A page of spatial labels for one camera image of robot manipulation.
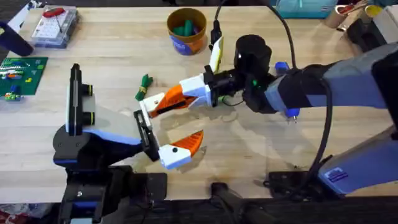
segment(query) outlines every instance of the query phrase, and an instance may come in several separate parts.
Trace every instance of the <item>black cable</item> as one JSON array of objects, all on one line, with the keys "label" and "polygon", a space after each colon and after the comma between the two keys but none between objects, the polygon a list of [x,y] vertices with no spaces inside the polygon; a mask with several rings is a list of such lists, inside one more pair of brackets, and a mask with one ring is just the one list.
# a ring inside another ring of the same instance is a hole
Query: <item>black cable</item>
[{"label": "black cable", "polygon": [[[216,11],[216,16],[215,16],[215,18],[214,18],[215,21],[218,20],[218,15],[220,14],[221,7],[224,5],[224,3],[225,3],[226,1],[228,1],[228,0],[223,0],[223,1],[221,1],[220,5],[218,5],[217,11]],[[296,56],[295,56],[295,52],[294,52],[293,38],[292,38],[292,34],[290,33],[290,29],[289,29],[289,27],[288,27],[288,25],[287,25],[285,19],[279,14],[279,12],[278,12],[275,8],[273,8],[273,7],[269,4],[269,1],[268,1],[268,0],[266,0],[266,1],[260,1],[260,2],[261,2],[263,5],[267,6],[267,7],[278,17],[278,19],[282,22],[283,26],[285,27],[286,34],[287,34],[287,38],[288,38],[288,40],[289,40],[289,45],[290,45],[290,53],[291,53],[291,57],[292,57],[292,66],[293,66],[293,69],[297,69],[297,66],[296,66]]]},{"label": "black cable", "polygon": [[142,217],[140,224],[144,223],[145,219],[147,218],[147,214],[149,213],[150,210],[151,210],[151,208],[148,208],[147,210],[145,210],[144,216]]},{"label": "black cable", "polygon": [[220,13],[221,7],[225,4],[225,2],[228,0],[223,0],[220,2],[220,4],[217,7],[217,11],[216,11],[216,16],[214,17],[214,20],[218,20],[218,14]]},{"label": "black cable", "polygon": [[221,197],[218,197],[221,206],[223,207],[224,212],[227,214],[228,218],[229,218],[229,222],[231,224],[239,224],[239,222],[237,221],[236,217],[231,213],[231,211],[228,209],[226,203],[224,202],[224,200]]},{"label": "black cable", "polygon": [[240,101],[239,103],[230,104],[230,103],[227,103],[227,102],[225,101],[225,96],[223,96],[223,98],[221,99],[221,101],[222,101],[226,106],[238,106],[238,105],[240,105],[241,103],[244,102],[244,100],[242,100],[242,101]]},{"label": "black cable", "polygon": [[[321,143],[319,145],[318,152],[312,162],[312,165],[305,176],[304,181],[297,188],[290,191],[288,195],[286,195],[285,197],[281,197],[279,199],[291,198],[291,196],[294,196],[297,192],[301,191],[303,187],[305,187],[311,181],[311,178],[317,174],[320,168],[321,160],[325,152],[326,145],[328,143],[330,129],[331,129],[331,121],[333,117],[333,97],[329,83],[323,78],[317,78],[317,77],[315,78],[324,87],[326,93],[326,118],[325,118],[325,125],[323,128]],[[269,181],[264,181],[263,184],[265,187],[268,187]],[[289,188],[289,186],[283,186],[283,185],[281,185],[281,187],[285,189]]]},{"label": "black cable", "polygon": [[293,69],[297,69],[297,66],[296,66],[296,56],[295,56],[295,53],[294,53],[293,38],[292,38],[292,34],[290,33],[290,29],[289,29],[289,27],[288,27],[288,25],[287,25],[285,19],[279,14],[279,12],[278,12],[274,7],[272,7],[272,6],[269,4],[269,1],[268,1],[268,0],[266,0],[266,1],[260,1],[260,2],[262,2],[265,6],[267,6],[267,7],[275,14],[275,16],[278,17],[278,19],[279,19],[279,20],[282,22],[282,24],[284,25],[285,30],[286,30],[286,34],[287,34],[287,38],[288,38],[288,40],[289,40],[289,45],[290,45],[290,53],[291,53],[291,57],[292,57],[292,66],[293,66]]}]

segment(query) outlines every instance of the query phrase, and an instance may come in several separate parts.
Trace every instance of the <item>wooden tabletop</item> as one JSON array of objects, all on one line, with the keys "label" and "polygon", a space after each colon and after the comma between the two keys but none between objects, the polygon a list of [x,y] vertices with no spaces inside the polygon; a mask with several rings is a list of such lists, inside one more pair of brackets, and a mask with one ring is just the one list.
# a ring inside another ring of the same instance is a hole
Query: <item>wooden tabletop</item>
[{"label": "wooden tabletop", "polygon": [[[20,103],[0,101],[0,203],[61,201],[66,174],[52,162],[52,139],[64,122],[73,63],[80,64],[83,82],[94,86],[98,105],[126,115],[138,107],[134,95],[144,74],[155,79],[147,94],[151,96],[204,71],[210,58],[208,49],[187,57],[172,46],[165,22],[174,10],[79,8],[81,21],[65,50],[35,49],[32,57],[49,57],[36,95]],[[199,10],[208,19],[209,37],[216,8]],[[24,38],[30,39],[41,13],[42,9],[30,11],[20,31]],[[267,8],[223,7],[219,19],[225,36],[221,69],[233,67],[235,41],[245,34],[265,39],[272,49],[271,64],[290,63],[285,30]],[[290,19],[287,23],[299,67],[353,56],[342,33],[325,27],[322,21]],[[340,107],[334,109],[333,116],[326,156],[344,152],[392,124],[386,110],[373,108]],[[308,169],[324,121],[324,108],[301,110],[297,124],[287,124],[281,114],[253,113],[244,104],[171,111],[154,120],[156,135],[165,144],[203,129],[202,148],[193,161],[171,171],[144,155],[119,164],[132,165],[138,172],[167,172],[168,199],[208,198],[214,181],[228,183],[243,197],[270,197],[261,186],[267,172],[295,166]],[[352,195],[398,195],[398,190],[393,184],[384,184]]]}]

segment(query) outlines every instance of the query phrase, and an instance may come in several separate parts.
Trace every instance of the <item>cup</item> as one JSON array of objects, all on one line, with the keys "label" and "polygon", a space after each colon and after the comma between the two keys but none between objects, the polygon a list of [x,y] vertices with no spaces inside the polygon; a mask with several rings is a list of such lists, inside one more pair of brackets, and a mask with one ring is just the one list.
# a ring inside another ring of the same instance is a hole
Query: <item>cup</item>
[{"label": "cup", "polygon": [[22,57],[33,52],[33,47],[5,22],[0,22],[0,45]]},{"label": "cup", "polygon": [[373,18],[375,18],[382,10],[383,8],[380,6],[374,6],[374,5],[366,6],[362,10],[359,18],[362,19],[362,22],[364,24],[369,24],[371,23]]},{"label": "cup", "polygon": [[[173,29],[184,26],[186,20],[193,22],[197,33],[188,37],[173,33]],[[177,9],[167,18],[167,28],[174,48],[182,55],[193,55],[199,52],[205,43],[206,25],[205,15],[192,8]]]}]

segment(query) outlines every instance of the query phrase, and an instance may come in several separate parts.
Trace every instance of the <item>plastic storage box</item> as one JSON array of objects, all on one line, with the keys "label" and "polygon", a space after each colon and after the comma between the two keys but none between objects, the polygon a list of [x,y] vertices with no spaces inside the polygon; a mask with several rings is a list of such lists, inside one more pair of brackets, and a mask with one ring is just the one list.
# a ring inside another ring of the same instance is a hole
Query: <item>plastic storage box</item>
[{"label": "plastic storage box", "polygon": [[79,21],[79,15],[76,7],[73,6],[45,6],[44,11],[58,7],[62,7],[65,12],[56,17],[42,17],[37,24],[31,39],[35,47],[59,49],[67,47],[70,36]]},{"label": "plastic storage box", "polygon": [[277,10],[283,18],[326,18],[338,0],[278,0]]}]

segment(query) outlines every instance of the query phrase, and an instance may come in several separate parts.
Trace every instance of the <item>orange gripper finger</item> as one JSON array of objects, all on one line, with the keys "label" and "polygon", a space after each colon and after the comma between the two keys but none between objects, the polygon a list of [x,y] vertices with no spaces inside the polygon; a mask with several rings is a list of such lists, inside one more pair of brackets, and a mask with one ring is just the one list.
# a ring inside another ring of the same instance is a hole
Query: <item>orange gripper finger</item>
[{"label": "orange gripper finger", "polygon": [[156,106],[156,109],[150,112],[149,115],[151,118],[155,118],[157,115],[169,110],[186,108],[195,99],[196,97],[194,96],[184,96],[182,94],[182,87],[178,84],[168,90],[163,99]]},{"label": "orange gripper finger", "polygon": [[183,138],[179,141],[176,141],[171,145],[188,149],[191,152],[191,157],[192,157],[193,155],[195,155],[195,153],[197,153],[202,140],[203,140],[203,130],[191,134],[190,136]]}]

